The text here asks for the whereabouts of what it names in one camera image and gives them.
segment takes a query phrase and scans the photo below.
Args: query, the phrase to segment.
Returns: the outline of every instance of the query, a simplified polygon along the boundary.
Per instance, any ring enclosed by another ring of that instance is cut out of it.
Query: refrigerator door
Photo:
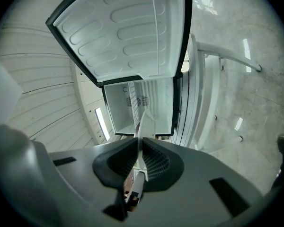
[[[46,24],[98,87],[177,77],[192,0],[64,0]]]

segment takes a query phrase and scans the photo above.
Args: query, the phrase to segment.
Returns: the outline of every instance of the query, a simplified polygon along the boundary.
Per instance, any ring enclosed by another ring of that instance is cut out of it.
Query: shoe
[[[284,135],[280,136],[277,140],[279,151],[284,154]]]

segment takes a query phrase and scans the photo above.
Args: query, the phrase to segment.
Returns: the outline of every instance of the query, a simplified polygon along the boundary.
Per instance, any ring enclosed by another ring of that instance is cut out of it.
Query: white metal leg
[[[256,62],[242,55],[239,55],[231,50],[224,49],[216,45],[202,43],[202,42],[197,42],[197,48],[199,51],[203,51],[206,54],[220,56],[220,57],[241,63],[243,65],[246,65],[256,71],[261,71],[261,66],[258,65]]]

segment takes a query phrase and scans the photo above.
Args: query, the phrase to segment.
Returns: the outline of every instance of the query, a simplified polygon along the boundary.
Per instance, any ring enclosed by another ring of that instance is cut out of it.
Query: polished gray floor
[[[282,162],[276,140],[284,134],[284,26],[266,0],[194,0],[191,30],[198,41],[262,66],[259,73],[222,60],[218,118],[202,150],[267,193]]]

